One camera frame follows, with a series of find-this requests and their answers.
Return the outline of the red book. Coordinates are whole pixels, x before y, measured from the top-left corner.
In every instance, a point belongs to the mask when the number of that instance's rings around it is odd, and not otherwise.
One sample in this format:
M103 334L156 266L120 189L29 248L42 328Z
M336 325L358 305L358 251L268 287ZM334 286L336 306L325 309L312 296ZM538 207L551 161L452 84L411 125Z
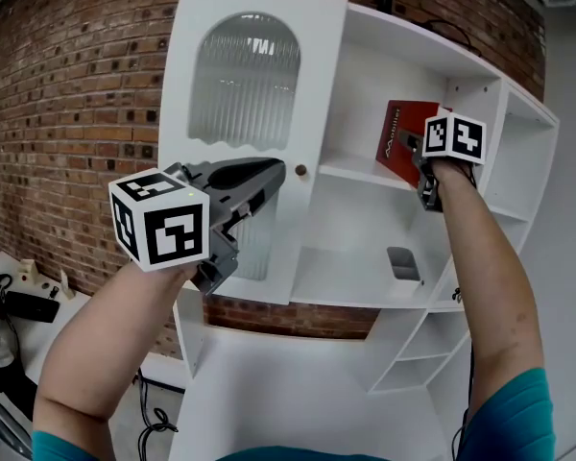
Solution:
M375 160L402 178L414 188L418 187L420 171L413 162L413 154L399 143L399 131L425 133L425 121L438 115L448 115L452 108L436 102L391 100L386 110Z

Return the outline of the person's right forearm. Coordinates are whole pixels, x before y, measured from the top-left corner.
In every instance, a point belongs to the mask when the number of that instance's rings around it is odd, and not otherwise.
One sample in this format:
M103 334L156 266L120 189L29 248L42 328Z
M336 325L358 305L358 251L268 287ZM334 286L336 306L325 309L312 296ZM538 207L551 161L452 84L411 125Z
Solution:
M539 316L524 267L466 166L432 167L473 347L473 417L510 380L544 366Z

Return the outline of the wooden block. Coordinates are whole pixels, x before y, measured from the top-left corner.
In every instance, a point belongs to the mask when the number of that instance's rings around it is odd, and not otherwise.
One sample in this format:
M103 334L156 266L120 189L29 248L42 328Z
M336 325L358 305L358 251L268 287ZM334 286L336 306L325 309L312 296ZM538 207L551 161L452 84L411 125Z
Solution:
M21 259L17 267L17 275L20 281L36 285L39 281L39 272L34 259Z

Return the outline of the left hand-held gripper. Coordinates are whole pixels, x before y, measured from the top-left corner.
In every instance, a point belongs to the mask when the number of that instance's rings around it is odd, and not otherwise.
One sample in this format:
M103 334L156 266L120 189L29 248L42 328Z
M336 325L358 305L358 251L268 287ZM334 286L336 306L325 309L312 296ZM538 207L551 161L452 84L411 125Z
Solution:
M238 267L237 242L225 224L254 216L285 175L279 158L234 158L176 162L113 181L108 193L117 241L144 272L194 265L192 283L209 295Z

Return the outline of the black keyboard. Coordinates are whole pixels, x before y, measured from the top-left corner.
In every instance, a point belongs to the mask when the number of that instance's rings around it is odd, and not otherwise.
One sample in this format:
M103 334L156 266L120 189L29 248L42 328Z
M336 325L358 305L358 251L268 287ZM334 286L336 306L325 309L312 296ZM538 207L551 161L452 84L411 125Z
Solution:
M56 300L15 291L5 294L4 306L11 316L41 323L53 323L60 309Z

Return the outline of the small grey storage box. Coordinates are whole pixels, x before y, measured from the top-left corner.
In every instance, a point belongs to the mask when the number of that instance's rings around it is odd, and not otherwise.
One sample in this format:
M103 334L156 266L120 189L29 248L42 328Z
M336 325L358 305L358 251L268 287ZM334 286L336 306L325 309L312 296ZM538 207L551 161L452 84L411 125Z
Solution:
M404 247L388 247L387 255L396 279L420 281L420 271L412 251Z

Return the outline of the person's teal shirt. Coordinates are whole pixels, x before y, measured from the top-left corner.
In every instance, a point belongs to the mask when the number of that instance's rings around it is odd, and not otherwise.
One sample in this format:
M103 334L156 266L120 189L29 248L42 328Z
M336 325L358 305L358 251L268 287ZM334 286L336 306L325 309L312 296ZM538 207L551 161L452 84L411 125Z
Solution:
M467 424L456 461L554 461L556 437L546 372L528 370L510 380ZM388 461L365 454L260 447L217 461Z

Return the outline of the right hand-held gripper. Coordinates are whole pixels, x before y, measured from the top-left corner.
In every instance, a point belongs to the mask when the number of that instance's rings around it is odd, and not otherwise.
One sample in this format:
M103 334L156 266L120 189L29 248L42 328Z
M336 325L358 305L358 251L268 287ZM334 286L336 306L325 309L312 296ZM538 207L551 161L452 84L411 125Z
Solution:
M441 158L466 167L465 174L476 188L474 166L485 164L486 137L485 123L454 112L427 118L424 135L399 131L399 143L413 151L412 162L419 170L417 192L425 210L443 210L432 160Z

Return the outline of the white desk with hutch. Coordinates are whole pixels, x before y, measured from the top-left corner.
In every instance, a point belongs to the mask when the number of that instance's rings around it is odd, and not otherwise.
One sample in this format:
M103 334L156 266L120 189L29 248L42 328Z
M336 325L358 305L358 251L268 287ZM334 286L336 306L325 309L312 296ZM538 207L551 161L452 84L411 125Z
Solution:
M479 190L514 248L537 214L559 121L524 88L465 49L347 2L324 138L291 299L280 312L336 310L363 340L211 328L192 285L175 307L186 390L170 457L215 461L264 445L444 459L461 424L468 323L444 221L375 160L391 100L436 102L487 125ZM396 279L388 247L413 252L420 281Z

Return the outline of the person's left forearm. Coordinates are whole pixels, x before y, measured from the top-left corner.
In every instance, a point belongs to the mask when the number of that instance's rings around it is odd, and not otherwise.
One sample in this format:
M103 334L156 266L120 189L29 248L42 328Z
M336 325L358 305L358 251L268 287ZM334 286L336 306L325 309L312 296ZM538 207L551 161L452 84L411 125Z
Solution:
M154 344L193 264L121 268L68 322L45 357L33 427L83 449L109 439L108 421Z

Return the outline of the white glass cabinet door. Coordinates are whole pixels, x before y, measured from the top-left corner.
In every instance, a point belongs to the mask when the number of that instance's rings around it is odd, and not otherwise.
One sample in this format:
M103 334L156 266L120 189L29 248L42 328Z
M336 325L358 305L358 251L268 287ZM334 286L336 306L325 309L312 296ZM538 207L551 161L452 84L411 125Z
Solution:
M286 167L276 195L234 230L239 267L223 296L291 299L346 12L346 0L179 0L159 166L271 157Z

